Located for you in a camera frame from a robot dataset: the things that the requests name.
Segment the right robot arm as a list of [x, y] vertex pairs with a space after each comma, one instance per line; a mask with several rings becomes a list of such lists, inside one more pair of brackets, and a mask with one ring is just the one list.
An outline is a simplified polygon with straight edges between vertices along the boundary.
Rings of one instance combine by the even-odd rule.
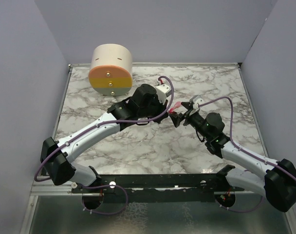
[[220, 114], [211, 112], [202, 117], [192, 102], [182, 102], [180, 105], [187, 111], [169, 111], [175, 127], [180, 124], [192, 126], [196, 134], [201, 135], [200, 141], [205, 143], [211, 154], [244, 168], [227, 166], [220, 171], [221, 175], [216, 178], [220, 190], [239, 187], [254, 192], [281, 212], [289, 211], [296, 204], [296, 168], [291, 161], [274, 160], [242, 147], [223, 132], [225, 124]]

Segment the pink strap keyring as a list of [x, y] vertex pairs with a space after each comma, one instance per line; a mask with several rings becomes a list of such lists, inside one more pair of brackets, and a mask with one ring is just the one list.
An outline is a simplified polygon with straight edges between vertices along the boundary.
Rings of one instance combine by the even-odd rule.
[[173, 107], [170, 108], [170, 110], [168, 111], [169, 114], [174, 113], [180, 106], [182, 105], [181, 101], [176, 102]]

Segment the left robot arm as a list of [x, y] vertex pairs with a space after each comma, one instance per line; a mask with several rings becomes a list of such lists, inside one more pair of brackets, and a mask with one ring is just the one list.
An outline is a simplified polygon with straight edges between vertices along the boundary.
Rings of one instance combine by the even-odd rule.
[[153, 87], [142, 84], [131, 97], [113, 104], [97, 120], [83, 129], [59, 140], [49, 137], [44, 140], [40, 162], [55, 185], [72, 181], [82, 184], [88, 192], [95, 192], [100, 185], [100, 175], [92, 167], [75, 164], [75, 159], [88, 148], [106, 137], [116, 134], [140, 119], [160, 123], [168, 114], [165, 112], [172, 88], [161, 84]]

